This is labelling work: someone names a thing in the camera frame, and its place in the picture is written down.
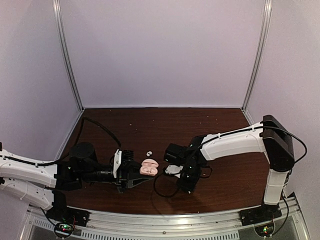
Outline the pink earbud charging case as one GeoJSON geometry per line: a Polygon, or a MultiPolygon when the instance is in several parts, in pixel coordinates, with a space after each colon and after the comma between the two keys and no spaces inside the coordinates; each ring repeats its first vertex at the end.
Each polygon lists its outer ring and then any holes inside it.
{"type": "Polygon", "coordinates": [[[142,161],[139,173],[146,176],[156,176],[158,174],[159,164],[154,159],[148,158],[142,161]]]}

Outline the white clip-on earbud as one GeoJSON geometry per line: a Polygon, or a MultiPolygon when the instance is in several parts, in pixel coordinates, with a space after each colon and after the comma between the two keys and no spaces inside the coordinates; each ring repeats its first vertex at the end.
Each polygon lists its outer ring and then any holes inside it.
{"type": "Polygon", "coordinates": [[[147,157],[150,157],[152,154],[153,154],[152,151],[148,151],[148,152],[146,153],[146,156],[147,156],[147,157]]]}

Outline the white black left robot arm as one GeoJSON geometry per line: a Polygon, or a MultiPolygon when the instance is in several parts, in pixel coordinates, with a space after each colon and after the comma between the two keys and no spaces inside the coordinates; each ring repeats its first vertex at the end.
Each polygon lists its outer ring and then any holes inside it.
{"type": "Polygon", "coordinates": [[[117,149],[109,165],[98,162],[94,146],[81,142],[73,146],[67,161],[42,161],[0,150],[0,188],[45,211],[52,211],[61,222],[72,218],[64,191],[75,191],[83,183],[108,183],[122,193],[151,180],[157,161],[134,161],[134,153],[117,149]]]}

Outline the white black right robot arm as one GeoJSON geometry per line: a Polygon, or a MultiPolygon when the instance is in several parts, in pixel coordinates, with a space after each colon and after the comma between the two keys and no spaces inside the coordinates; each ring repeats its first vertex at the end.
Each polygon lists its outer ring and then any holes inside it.
{"type": "Polygon", "coordinates": [[[250,126],[221,133],[195,136],[187,146],[171,143],[164,153],[164,174],[177,178],[177,186],[192,193],[209,162],[245,155],[265,159],[268,174],[262,206],[256,210],[259,220],[268,220],[280,202],[290,171],[296,164],[294,136],[274,116],[250,126]]]}

